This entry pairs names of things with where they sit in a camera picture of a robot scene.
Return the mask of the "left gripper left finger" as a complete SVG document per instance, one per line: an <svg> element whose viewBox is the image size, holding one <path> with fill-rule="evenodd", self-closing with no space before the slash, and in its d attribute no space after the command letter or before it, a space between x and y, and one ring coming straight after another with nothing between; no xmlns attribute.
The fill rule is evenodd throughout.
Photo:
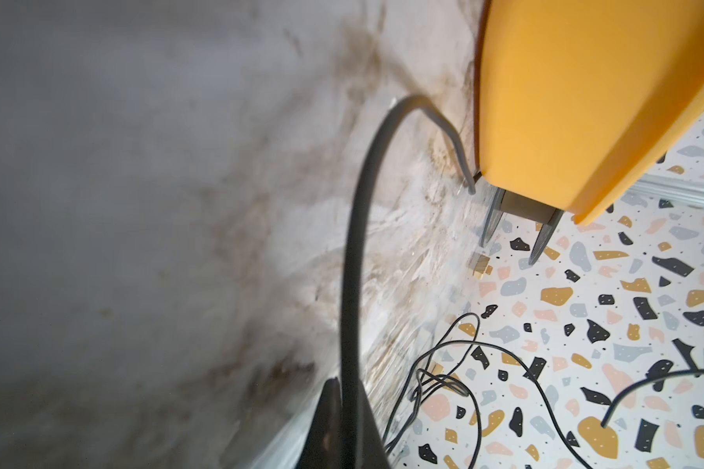
<svg viewBox="0 0 704 469"><path fill-rule="evenodd" d="M341 390L339 380L323 386L296 469L340 468Z"/></svg>

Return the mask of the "grey cable spool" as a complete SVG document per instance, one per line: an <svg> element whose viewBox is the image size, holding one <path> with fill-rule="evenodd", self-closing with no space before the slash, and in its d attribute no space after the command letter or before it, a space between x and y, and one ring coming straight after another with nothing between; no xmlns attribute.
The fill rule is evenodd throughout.
<svg viewBox="0 0 704 469"><path fill-rule="evenodd" d="M549 246L564 214L559 208L498 188L488 204L479 245L488 247L496 231L518 234L534 228L535 238L525 236L510 242L513 250L527 253L527 265L534 266Z"/></svg>

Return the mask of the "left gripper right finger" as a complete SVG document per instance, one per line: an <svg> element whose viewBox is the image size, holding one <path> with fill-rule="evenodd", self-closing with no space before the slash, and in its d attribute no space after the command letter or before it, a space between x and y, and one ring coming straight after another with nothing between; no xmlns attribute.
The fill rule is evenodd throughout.
<svg viewBox="0 0 704 469"><path fill-rule="evenodd" d="M359 444L358 467L362 469L389 469L390 464L381 441L381 434L375 424L364 384L359 382L362 423L359 425L361 442Z"/></svg>

